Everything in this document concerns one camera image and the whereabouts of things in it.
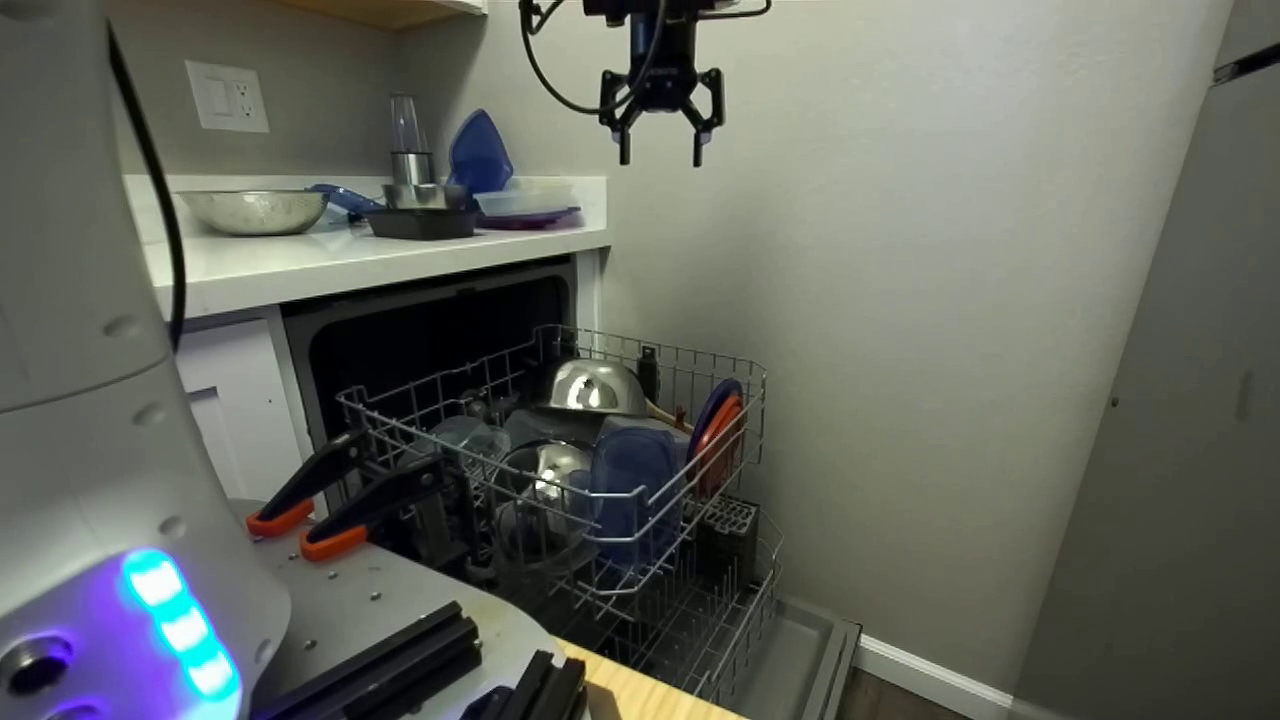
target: wall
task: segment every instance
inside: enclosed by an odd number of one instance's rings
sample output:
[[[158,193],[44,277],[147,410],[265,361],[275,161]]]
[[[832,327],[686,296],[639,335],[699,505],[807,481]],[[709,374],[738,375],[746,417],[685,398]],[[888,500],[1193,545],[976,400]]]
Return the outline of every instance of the wall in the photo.
[[[728,129],[636,167],[522,68],[511,4],[402,36],[440,140],[612,174],[617,327],[758,356],[787,593],[1013,687],[1228,0],[804,0],[705,27]],[[620,36],[541,40],[591,101]]]
[[[387,32],[275,0],[108,0],[108,18],[168,174],[387,174],[383,110],[402,90]],[[203,132],[185,60],[254,68],[270,132]]]

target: black cable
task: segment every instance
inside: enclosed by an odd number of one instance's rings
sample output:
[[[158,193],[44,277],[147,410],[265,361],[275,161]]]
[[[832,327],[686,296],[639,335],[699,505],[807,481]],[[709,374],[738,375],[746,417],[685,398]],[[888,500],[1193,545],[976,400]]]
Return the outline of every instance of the black cable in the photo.
[[[639,79],[646,78],[652,60],[655,60],[655,47],[661,47],[661,40],[663,40],[666,0],[655,4],[655,32],[652,32],[652,45],[646,45],[646,52],[645,52],[645,60],[639,60],[639,73],[632,78],[629,94],[623,94],[617,104],[609,104],[609,110],[604,110],[604,104],[601,104],[601,110],[576,104],[576,101],[568,101],[568,96],[548,79],[543,65],[541,65],[535,52],[532,52],[527,4],[532,4],[532,0],[518,0],[518,45],[522,45],[522,57],[527,57],[532,78],[543,86],[548,96],[557,96],[557,104],[565,104],[568,111],[581,111],[581,118],[604,118],[604,111],[617,111],[617,110],[623,110],[623,104],[636,101]]]
[[[111,78],[137,136],[137,147],[142,153],[147,177],[153,177],[153,193],[158,202],[158,216],[162,216],[162,235],[168,235],[168,265],[172,265],[172,309],[168,309],[168,344],[172,352],[185,344],[185,327],[189,327],[189,256],[185,256],[185,233],[177,223],[177,209],[168,195],[168,179],[158,167],[158,153],[142,118],[142,104],[137,101],[125,52],[115,45],[115,27],[108,27],[108,45],[111,45]]]

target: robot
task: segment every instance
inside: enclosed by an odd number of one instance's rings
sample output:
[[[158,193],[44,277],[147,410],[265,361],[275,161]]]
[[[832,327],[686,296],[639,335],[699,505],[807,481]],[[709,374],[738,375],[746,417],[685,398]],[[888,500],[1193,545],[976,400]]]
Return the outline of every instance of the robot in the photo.
[[[558,9],[518,0],[527,36]],[[712,0],[582,0],[632,22],[601,126],[723,126],[693,73]],[[226,510],[119,189],[99,0],[0,0],[0,716],[245,716],[286,622]]]

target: metal bowl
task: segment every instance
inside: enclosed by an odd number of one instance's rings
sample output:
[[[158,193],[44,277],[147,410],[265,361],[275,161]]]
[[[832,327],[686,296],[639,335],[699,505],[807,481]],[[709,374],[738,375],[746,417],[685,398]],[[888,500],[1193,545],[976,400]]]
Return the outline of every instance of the metal bowl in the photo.
[[[241,189],[185,193],[194,223],[225,235],[291,235],[320,221],[324,193],[313,189]]]
[[[591,457],[576,443],[552,442],[535,447],[535,481],[532,491],[543,505],[568,505],[568,491],[591,481]]]
[[[645,417],[639,375],[623,364],[568,361],[557,369],[548,410],[558,414],[632,414]]]

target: dishwasher rack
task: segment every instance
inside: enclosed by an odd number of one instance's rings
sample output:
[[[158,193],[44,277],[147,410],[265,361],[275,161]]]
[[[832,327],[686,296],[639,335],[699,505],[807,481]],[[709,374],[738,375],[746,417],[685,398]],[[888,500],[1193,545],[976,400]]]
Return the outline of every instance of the dishwasher rack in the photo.
[[[515,466],[508,419],[535,410],[558,361],[612,361],[655,369],[655,417],[670,447],[686,451],[686,424],[718,379],[743,387],[743,414],[716,443],[686,457],[674,471],[636,488],[558,484]],[[456,466],[488,515],[496,588],[518,604],[548,596],[595,618],[636,622],[645,588],[674,578],[678,550],[718,510],[728,491],[758,475],[765,457],[765,369],[738,356],[670,349],[591,327],[535,327],[532,339],[472,364],[367,391],[345,387],[349,427],[371,442],[367,475],[413,461]]]
[[[746,583],[709,583],[696,566],[685,561],[645,588],[632,622],[591,622],[558,608],[543,618],[543,629],[670,687],[743,709],[758,657],[780,624],[774,583],[774,561]]]

